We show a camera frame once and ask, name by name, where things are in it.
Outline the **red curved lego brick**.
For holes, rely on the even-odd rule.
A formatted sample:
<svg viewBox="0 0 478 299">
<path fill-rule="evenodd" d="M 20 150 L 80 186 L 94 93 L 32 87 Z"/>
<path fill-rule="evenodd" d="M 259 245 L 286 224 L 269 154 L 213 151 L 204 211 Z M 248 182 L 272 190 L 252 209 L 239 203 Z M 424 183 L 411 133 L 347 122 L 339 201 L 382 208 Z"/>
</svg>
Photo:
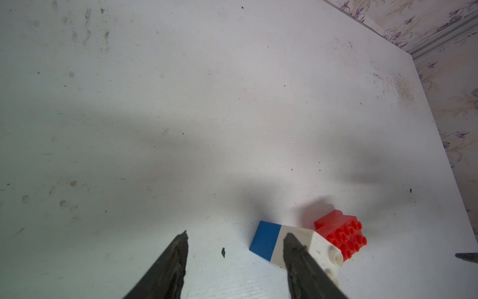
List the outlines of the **red curved lego brick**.
<svg viewBox="0 0 478 299">
<path fill-rule="evenodd" d="M 342 216 L 342 211 L 333 210 L 314 222 L 315 229 L 319 230 L 326 225 L 334 225 Z"/>
</svg>

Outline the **long red lego brick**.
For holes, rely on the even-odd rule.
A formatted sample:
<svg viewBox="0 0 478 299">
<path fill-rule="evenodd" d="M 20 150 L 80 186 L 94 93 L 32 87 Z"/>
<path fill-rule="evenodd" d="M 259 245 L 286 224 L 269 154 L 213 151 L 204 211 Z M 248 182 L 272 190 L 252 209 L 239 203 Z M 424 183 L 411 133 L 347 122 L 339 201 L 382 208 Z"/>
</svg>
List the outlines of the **long red lego brick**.
<svg viewBox="0 0 478 299">
<path fill-rule="evenodd" d="M 326 239 L 341 250 L 343 260 L 351 260 L 368 243 L 362 234 L 362 223 L 355 216 L 341 215 L 335 218 Z"/>
</svg>

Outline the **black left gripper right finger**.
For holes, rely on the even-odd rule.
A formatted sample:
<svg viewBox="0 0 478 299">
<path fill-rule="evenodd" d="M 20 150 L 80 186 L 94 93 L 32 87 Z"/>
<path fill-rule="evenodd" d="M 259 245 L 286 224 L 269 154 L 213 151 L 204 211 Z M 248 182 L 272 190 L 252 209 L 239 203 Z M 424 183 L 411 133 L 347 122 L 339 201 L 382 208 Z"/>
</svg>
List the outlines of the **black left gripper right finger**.
<svg viewBox="0 0 478 299">
<path fill-rule="evenodd" d="M 295 235 L 288 233 L 283 244 L 283 259 L 292 299 L 347 298 Z"/>
</svg>

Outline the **blue lego brick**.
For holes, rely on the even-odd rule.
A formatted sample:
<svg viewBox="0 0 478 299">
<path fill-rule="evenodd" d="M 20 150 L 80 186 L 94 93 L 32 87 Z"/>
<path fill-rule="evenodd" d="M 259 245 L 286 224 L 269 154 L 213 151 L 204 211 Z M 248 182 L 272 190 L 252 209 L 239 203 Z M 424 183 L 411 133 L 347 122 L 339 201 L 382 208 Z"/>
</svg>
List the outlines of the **blue lego brick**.
<svg viewBox="0 0 478 299">
<path fill-rule="evenodd" d="M 259 257 L 271 261 L 281 225 L 260 221 L 249 250 Z"/>
</svg>

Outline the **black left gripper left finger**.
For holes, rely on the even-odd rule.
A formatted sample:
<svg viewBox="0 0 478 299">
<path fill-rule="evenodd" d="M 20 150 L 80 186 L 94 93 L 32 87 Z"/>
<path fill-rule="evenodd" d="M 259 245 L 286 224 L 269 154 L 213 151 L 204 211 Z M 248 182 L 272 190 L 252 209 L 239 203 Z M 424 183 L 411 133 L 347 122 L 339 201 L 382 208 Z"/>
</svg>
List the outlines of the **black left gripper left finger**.
<svg viewBox="0 0 478 299">
<path fill-rule="evenodd" d="M 183 232 L 173 239 L 124 299 L 179 299 L 188 251 L 188 236 Z"/>
</svg>

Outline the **white lego brick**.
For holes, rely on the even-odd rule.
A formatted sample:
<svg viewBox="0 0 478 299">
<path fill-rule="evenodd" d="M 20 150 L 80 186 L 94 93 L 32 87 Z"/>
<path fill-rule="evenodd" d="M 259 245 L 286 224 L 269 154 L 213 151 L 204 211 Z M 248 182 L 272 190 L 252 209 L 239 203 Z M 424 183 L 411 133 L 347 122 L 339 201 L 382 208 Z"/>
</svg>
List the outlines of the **white lego brick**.
<svg viewBox="0 0 478 299">
<path fill-rule="evenodd" d="M 332 245 L 314 230 L 287 225 L 281 226 L 270 263 L 280 269 L 286 270 L 283 259 L 283 248 L 284 239 L 288 233 L 293 234 L 299 242 L 306 247 L 307 252 L 338 287 L 339 281 L 337 275 L 340 267 L 344 263 L 342 252 L 338 247 Z"/>
</svg>

